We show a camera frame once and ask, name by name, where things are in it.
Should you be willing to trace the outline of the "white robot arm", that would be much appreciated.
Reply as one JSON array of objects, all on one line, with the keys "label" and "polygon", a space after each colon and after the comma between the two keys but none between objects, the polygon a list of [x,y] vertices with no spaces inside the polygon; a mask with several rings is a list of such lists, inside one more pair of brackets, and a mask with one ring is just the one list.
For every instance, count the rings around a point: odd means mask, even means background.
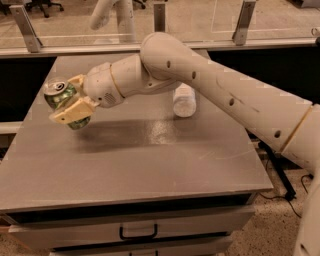
[{"label": "white robot arm", "polygon": [[98,107],[136,94],[158,94],[187,84],[272,149],[307,170],[313,181],[293,256],[320,256],[320,106],[213,62],[175,37],[155,32],[138,54],[103,63],[85,75],[44,85],[50,119],[74,129]]}]

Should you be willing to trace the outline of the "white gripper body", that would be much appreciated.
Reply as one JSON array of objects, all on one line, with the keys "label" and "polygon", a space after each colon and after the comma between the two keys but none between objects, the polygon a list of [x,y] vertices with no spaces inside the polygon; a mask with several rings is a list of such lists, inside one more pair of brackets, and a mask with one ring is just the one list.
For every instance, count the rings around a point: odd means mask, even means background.
[{"label": "white gripper body", "polygon": [[112,78],[110,63],[93,67],[85,75],[83,91],[103,108],[111,108],[124,101]]}]

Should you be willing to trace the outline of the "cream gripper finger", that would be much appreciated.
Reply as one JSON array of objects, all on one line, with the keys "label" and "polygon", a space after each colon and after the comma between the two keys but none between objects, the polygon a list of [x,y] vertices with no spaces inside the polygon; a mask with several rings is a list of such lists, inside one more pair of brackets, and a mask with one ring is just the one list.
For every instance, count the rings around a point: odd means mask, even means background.
[{"label": "cream gripper finger", "polygon": [[75,98],[53,96],[48,98],[48,104],[53,108],[49,119],[60,124],[70,124],[89,117],[99,105],[88,96]]},{"label": "cream gripper finger", "polygon": [[76,75],[68,80],[69,83],[83,87],[85,76],[83,74]]}]

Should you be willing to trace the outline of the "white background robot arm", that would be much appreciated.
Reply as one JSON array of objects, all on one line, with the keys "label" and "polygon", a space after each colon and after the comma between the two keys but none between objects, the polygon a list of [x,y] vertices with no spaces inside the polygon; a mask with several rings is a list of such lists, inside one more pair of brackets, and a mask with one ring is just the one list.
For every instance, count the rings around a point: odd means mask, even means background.
[{"label": "white background robot arm", "polygon": [[90,16],[89,27],[97,31],[116,26],[116,31],[103,35],[95,44],[126,44],[136,42],[132,0],[98,0]]}]

